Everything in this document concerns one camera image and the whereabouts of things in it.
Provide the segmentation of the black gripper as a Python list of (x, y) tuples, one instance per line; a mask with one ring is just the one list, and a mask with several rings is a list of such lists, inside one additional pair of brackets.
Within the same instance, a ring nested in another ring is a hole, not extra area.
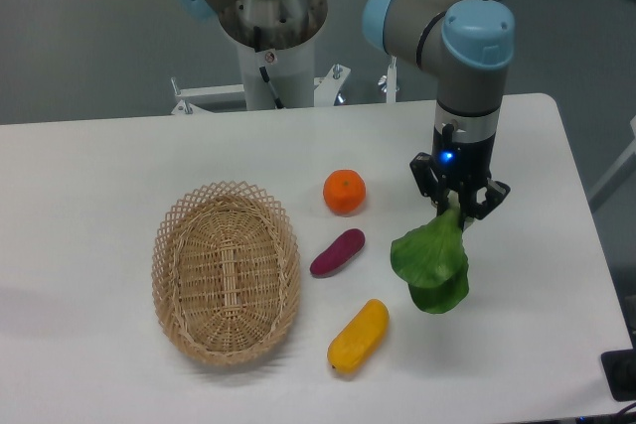
[[(507, 184), (491, 179), (499, 114), (500, 109), (469, 115), (437, 101), (432, 156), (420, 152), (409, 163), (420, 194), (430, 198), (437, 215), (448, 209), (449, 188), (459, 191), (462, 230), (488, 216), (511, 192)], [(447, 175), (449, 188), (446, 176), (435, 166)]]

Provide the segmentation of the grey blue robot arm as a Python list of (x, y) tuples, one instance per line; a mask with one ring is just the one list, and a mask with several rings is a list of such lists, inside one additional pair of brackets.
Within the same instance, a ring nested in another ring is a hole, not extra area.
[[(323, 29), (326, 0), (180, 0), (196, 18), (217, 17), (246, 55), (242, 65), (250, 109), (314, 104), (313, 41)], [(410, 164), (422, 195), (439, 212), (458, 206), (460, 225), (482, 219), (509, 194), (490, 172), (515, 19), (504, 0), (368, 0), (365, 39), (437, 81), (430, 153)]]

